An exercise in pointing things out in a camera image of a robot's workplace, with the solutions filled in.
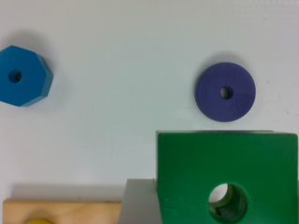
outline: wooden toy piece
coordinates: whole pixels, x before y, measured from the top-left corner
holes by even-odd
[[[158,133],[163,224],[298,224],[293,133]],[[208,198],[228,184],[217,203]]]
[[[45,59],[28,49],[0,51],[0,101],[28,106],[48,96],[53,74]]]
[[[44,219],[52,224],[117,224],[121,203],[58,202],[6,199],[3,224],[46,224],[30,222]]]
[[[49,221],[45,220],[45,219],[35,219],[35,220],[31,220],[29,222],[27,222],[26,224],[52,224]]]

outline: hole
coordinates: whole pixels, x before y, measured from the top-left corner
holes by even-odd
[[[234,91],[230,87],[223,87],[221,89],[221,97],[225,100],[231,99],[234,95]]]
[[[237,185],[222,184],[213,189],[208,209],[220,223],[236,223],[246,214],[249,200],[246,192]]]
[[[9,73],[8,77],[9,77],[9,80],[14,82],[14,83],[20,82],[21,78],[22,78],[21,72],[19,70],[16,70],[16,69],[12,70]]]

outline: green block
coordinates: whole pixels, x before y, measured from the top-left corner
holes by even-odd
[[[163,224],[297,224],[297,151],[293,133],[158,133]]]

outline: wooden block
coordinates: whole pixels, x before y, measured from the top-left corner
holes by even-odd
[[[121,203],[59,202],[6,199],[3,224],[25,224],[43,218],[52,224],[117,224]]]

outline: purple washer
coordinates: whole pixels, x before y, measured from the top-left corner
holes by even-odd
[[[228,122],[242,118],[255,100],[250,73],[235,63],[216,63],[200,76],[195,101],[210,119]]]

